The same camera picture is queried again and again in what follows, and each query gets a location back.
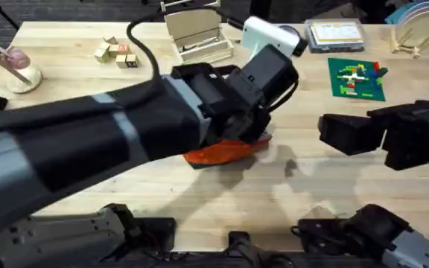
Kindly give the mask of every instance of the lego brick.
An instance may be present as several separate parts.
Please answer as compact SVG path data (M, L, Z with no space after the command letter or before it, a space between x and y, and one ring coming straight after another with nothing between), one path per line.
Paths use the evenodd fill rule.
M375 71L380 71L380 63L374 62L373 63L373 68L374 68Z
M380 71L377 71L377 77L383 77L387 72L387 68L381 68Z
M351 68L352 66L357 69L357 72L350 75L351 71L348 71L347 68ZM328 58L328 70L331 78L333 96L365 99L369 101L385 101L383 86L377 85L377 77L369 76L370 72L373 72L373 75L376 76L373 62ZM346 74L340 75L339 70L344 70ZM351 76L352 78L348 80L347 78L339 78L339 76ZM349 88L347 86L348 83L353 83L355 87L353 89ZM371 94L373 97L362 96L363 93Z
M119 68L127 68L127 64L125 63L126 58L127 55L117 55L115 58L115 63L117 63Z
M94 53L94 57L99 63L107 63L110 60L109 52L103 49L97 49Z
M110 45L118 45L117 39L114 36L105 36L104 41Z
M125 63L128 68L139 67L139 59L135 54L128 54L127 58L125 59Z

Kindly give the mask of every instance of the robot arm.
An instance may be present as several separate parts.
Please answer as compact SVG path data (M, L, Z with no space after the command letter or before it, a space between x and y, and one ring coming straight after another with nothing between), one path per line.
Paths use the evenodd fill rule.
M371 258L389 268L429 267L429 240L378 205L346 220L300 220L292 232L307 253Z
M123 211L118 214L104 208L77 219L21 219L146 162L221 139L256 141L270 121L271 108L278 105L276 100L297 80L290 59L268 45L243 69L213 68L206 63L179 66L154 86L146 82L0 112L3 267L47 264L53 258L68 260L69 255L100 257L121 241L124 246L116 255L123 255L134 246L143 247L146 241L139 240L144 229L154 234L159 247L169 247L169 241L156 237L152 222L136 220L127 208L118 208ZM171 227L161 229L173 229L172 223L163 221Z

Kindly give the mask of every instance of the black floor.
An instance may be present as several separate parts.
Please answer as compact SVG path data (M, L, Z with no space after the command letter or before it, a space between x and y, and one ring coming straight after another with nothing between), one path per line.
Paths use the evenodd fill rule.
M3 10L23 21L128 22L158 10L159 0L0 0ZM200 4L209 0L197 0ZM348 0L273 0L272 22L303 22ZM222 0L223 9L248 14L250 0ZM16 31L0 16L0 46L7 46Z

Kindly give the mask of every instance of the orange cloth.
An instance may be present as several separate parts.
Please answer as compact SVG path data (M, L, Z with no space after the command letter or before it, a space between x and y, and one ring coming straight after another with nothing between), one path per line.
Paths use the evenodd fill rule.
M201 150L194 150L183 155L185 160L199 165L220 165L242 159L259 150L271 137L247 144L242 141L220 141Z

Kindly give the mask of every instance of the toy block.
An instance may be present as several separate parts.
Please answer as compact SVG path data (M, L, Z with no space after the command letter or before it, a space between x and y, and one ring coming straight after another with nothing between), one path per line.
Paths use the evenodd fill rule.
M99 63L107 63L110 60L109 52L100 48L95 51L94 57Z
M103 51L108 51L110 47L110 44L107 42L102 42L101 45L99 45L98 49L101 49Z
M128 45L110 45L109 54L111 57L117 57L118 55L127 55L130 53Z
M380 63L374 62L373 63L373 68L375 69L375 71L380 71Z
M126 58L127 55L117 55L115 58L115 63L117 63L119 68L127 68L127 64L125 63Z
M125 59L125 63L128 68L139 67L139 59L135 54L128 54L127 58Z
M114 36L105 36L104 41L110 45L118 45L117 39Z
M377 77L383 77L388 72L387 68L381 68L380 71L377 71Z

